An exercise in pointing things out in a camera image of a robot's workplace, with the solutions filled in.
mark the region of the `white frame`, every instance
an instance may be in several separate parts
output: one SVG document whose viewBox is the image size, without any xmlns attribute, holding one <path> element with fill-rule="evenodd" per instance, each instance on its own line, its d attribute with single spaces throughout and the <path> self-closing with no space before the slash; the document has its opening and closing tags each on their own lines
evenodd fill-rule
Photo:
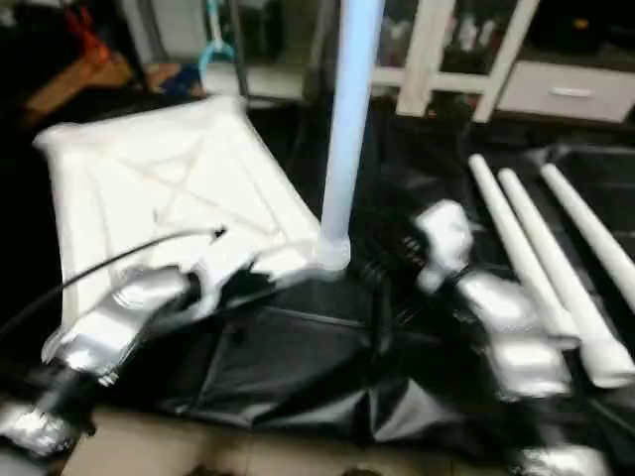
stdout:
<svg viewBox="0 0 635 476">
<path fill-rule="evenodd" d="M 455 0 L 419 0 L 405 67 L 375 67 L 373 85 L 399 87 L 397 113 L 420 117 L 426 113 L 433 91 L 480 94 L 472 120 L 487 122 L 539 2 L 518 0 L 492 69 L 488 75 L 479 75 L 439 71 L 445 26 Z"/>
</svg>

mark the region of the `tile floor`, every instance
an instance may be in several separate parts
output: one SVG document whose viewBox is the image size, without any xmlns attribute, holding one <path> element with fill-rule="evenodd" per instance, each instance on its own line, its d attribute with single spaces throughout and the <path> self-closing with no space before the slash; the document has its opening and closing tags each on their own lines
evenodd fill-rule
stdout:
<svg viewBox="0 0 635 476">
<path fill-rule="evenodd" d="M 118 411 L 97 413 L 63 476 L 183 476 L 198 464 L 236 476 L 338 476 L 351 467 L 384 476 L 499 476 L 449 457 L 392 448 L 362 450 L 310 437 L 239 430 Z"/>
</svg>

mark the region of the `black plastic sheet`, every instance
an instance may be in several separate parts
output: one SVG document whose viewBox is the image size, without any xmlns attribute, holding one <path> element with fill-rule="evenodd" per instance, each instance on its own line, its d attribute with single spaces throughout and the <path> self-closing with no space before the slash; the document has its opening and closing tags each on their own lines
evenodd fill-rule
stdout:
<svg viewBox="0 0 635 476">
<path fill-rule="evenodd" d="M 110 109 L 86 112 L 88 102 L 75 101 L 74 109 L 68 107 L 58 118 L 117 114 L 111 101 L 106 101 Z M 128 113 L 131 104 L 124 100 L 119 106 Z M 259 110 L 250 118 L 318 213 L 328 106 Z M 526 125 L 427 126 L 395 118 L 374 104 L 356 205 L 381 201 L 385 189 L 399 190 L 404 209 L 455 199 L 473 225 L 474 261 L 513 278 L 466 159 L 479 152 L 494 171 L 514 169 L 602 312 L 635 351 L 632 312 L 538 177 L 540 164 L 557 163 L 635 256 L 630 212 L 635 149 L 606 137 Z M 389 345 L 379 352 L 372 330 L 375 306 L 371 290 L 352 275 L 336 283 L 301 284 L 152 343 L 122 375 L 111 398 L 127 407 L 254 430 L 318 433 L 360 444 L 414 444 L 473 461 L 500 461 L 506 443 L 500 408 L 474 354 L 452 343 L 444 326 L 448 316 L 416 299 L 405 310 L 395 305 Z M 621 466 L 635 467 L 635 389 L 599 391 L 585 378 L 577 356 L 568 359 L 610 456 Z"/>
</svg>

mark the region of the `cabinet drawer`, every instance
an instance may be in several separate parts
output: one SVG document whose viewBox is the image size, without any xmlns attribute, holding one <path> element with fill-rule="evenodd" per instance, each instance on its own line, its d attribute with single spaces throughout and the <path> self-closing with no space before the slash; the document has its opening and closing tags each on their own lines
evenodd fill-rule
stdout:
<svg viewBox="0 0 635 476">
<path fill-rule="evenodd" d="M 634 102 L 635 74 L 518 61 L 498 109 L 622 122 Z"/>
</svg>

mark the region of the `white tube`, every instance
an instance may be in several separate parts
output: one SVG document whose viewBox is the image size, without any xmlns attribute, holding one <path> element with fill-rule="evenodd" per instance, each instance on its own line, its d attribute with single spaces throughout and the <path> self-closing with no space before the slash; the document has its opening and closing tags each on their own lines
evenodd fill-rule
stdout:
<svg viewBox="0 0 635 476">
<path fill-rule="evenodd" d="M 582 340 L 580 356 L 589 378 L 605 389 L 632 383 L 635 365 L 628 351 L 611 334 L 527 190 L 510 170 L 502 171 L 498 178 L 558 296 L 575 320 Z"/>
<path fill-rule="evenodd" d="M 469 167 L 474 174 L 485 205 L 492 216 L 516 275 L 523 286 L 540 302 L 541 319 L 548 332 L 558 337 L 562 347 L 576 347 L 579 344 L 579 338 L 572 316 L 563 308 L 556 296 L 556 292 L 529 241 L 527 241 L 516 215 L 510 208 L 492 171 L 487 167 L 483 156 L 479 154 L 471 156 Z"/>
<path fill-rule="evenodd" d="M 597 218 L 593 210 L 553 164 L 542 168 L 541 174 L 575 226 L 592 248 L 635 312 L 635 264 Z"/>
<path fill-rule="evenodd" d="M 348 220 L 364 136 L 384 0 L 344 0 L 341 5 L 335 101 L 321 212 L 317 263 L 332 272 L 350 261 Z"/>
</svg>

